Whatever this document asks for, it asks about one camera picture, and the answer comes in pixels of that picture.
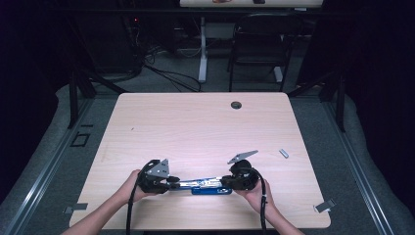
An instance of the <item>dark background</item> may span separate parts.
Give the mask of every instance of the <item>dark background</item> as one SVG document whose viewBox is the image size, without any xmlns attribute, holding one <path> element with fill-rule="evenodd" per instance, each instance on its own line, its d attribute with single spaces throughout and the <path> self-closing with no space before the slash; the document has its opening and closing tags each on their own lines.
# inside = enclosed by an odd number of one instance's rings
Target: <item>dark background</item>
<svg viewBox="0 0 415 235">
<path fill-rule="evenodd" d="M 358 12 L 370 1 L 327 0 L 324 11 Z M 415 214 L 415 22 L 404 1 L 377 1 L 368 18 L 357 22 L 317 22 L 301 67 L 299 83 L 331 71 L 350 52 L 355 38 L 366 39 L 344 72 L 346 93 L 357 107 L 368 150 L 397 197 Z M 73 33 L 64 18 L 54 16 L 36 1 L 3 1 L 0 5 L 1 195 L 7 196 L 29 161 L 57 109 L 55 92 L 68 84 L 76 66 L 97 70 L 88 25 L 75 21 Z M 95 30 L 118 28 L 123 22 L 94 24 Z M 85 38 L 79 43 L 79 35 Z M 128 33 L 107 37 L 124 43 L 125 60 L 115 68 L 135 70 L 136 51 Z M 111 43 L 108 42 L 111 55 Z"/>
</svg>

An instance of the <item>hand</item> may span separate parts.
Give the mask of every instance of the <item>hand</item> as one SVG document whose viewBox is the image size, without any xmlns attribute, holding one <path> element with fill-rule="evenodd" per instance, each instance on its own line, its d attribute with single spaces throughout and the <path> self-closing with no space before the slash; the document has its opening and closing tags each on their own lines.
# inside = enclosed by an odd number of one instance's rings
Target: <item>hand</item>
<svg viewBox="0 0 415 235">
<path fill-rule="evenodd" d="M 264 179 L 264 182 L 266 189 L 266 206 L 275 207 L 269 183 L 268 181 L 266 181 L 266 179 Z M 248 203 L 250 203 L 251 207 L 256 212 L 260 213 L 260 202 L 262 198 L 262 183 L 260 182 L 260 180 L 258 180 L 253 190 L 235 190 L 235 193 L 244 197 L 248 201 Z"/>
<path fill-rule="evenodd" d="M 115 192 L 114 196 L 122 200 L 125 204 L 128 203 L 128 200 L 131 196 L 132 189 L 134 188 L 135 182 L 137 180 L 137 176 L 140 173 L 140 169 L 136 169 L 131 172 L 125 182 L 119 187 L 119 189 Z M 154 193 L 144 193 L 139 186 L 137 186 L 134 195 L 134 203 L 147 197 L 147 196 L 154 196 Z"/>
</svg>

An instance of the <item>desk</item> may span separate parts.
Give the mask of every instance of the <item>desk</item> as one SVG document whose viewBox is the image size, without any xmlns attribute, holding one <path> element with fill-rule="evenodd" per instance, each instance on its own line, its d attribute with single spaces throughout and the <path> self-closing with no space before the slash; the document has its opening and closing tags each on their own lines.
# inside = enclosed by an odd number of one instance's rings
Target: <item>desk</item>
<svg viewBox="0 0 415 235">
<path fill-rule="evenodd" d="M 231 103 L 242 108 L 235 110 Z M 286 159 L 278 151 L 284 149 Z M 284 93 L 122 94 L 79 197 L 74 225 L 99 207 L 131 170 L 152 159 L 168 159 L 170 174 L 182 180 L 223 176 L 236 154 L 258 150 L 248 160 L 271 185 L 281 213 L 296 227 L 324 228 L 323 203 L 290 101 Z M 104 229 L 124 229 L 127 206 Z M 132 229 L 260 229 L 259 214 L 239 195 L 193 196 L 188 191 L 148 197 L 136 203 Z"/>
<path fill-rule="evenodd" d="M 253 0 L 232 0 L 224 3 L 213 3 L 212 0 L 180 0 L 180 7 L 187 8 L 320 8 L 323 0 L 265 0 L 264 4 L 254 4 Z M 201 64 L 199 66 L 199 82 L 206 82 L 208 56 L 206 50 L 205 18 L 201 21 Z M 281 70 L 274 70 L 275 78 L 281 81 Z"/>
</svg>

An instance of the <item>human arm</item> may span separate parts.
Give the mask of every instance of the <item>human arm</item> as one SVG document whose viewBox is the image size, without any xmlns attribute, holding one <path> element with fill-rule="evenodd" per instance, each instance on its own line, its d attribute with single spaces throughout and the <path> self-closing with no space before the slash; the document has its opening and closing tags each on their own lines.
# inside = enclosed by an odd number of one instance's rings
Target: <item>human arm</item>
<svg viewBox="0 0 415 235">
<path fill-rule="evenodd" d="M 119 187 L 119 189 L 112 196 L 110 196 L 107 201 L 105 201 L 93 212 L 89 213 L 86 217 L 82 218 L 78 223 L 70 227 L 63 234 L 98 234 L 108 220 L 110 220 L 110 218 L 121 207 L 128 203 L 139 172 L 139 169 L 132 171 L 121 187 Z M 137 187 L 134 195 L 134 203 L 151 195 L 155 194 L 144 193 L 140 187 Z"/>
<path fill-rule="evenodd" d="M 265 206 L 265 218 L 266 220 L 281 234 L 303 234 L 294 225 L 288 221 L 277 209 L 272 198 L 271 189 L 268 181 L 264 180 L 266 188 L 266 206 Z M 260 202 L 262 197 L 262 184 L 258 180 L 253 190 L 235 190 L 235 192 L 244 197 L 251 207 L 258 213 L 260 213 Z"/>
</svg>

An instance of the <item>forearm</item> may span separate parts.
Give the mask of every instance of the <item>forearm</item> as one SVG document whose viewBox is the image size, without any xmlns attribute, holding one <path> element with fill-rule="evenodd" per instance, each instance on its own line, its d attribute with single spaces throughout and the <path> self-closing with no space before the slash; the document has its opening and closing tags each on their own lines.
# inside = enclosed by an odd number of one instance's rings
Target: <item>forearm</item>
<svg viewBox="0 0 415 235">
<path fill-rule="evenodd" d="M 98 234 L 110 218 L 123 206 L 125 202 L 116 195 L 108 198 L 96 210 L 81 219 L 77 224 L 64 232 L 68 234 Z"/>
<path fill-rule="evenodd" d="M 295 228 L 290 221 L 281 215 L 281 213 L 274 205 L 266 205 L 265 218 L 281 235 L 303 234 L 301 231 Z"/>
</svg>

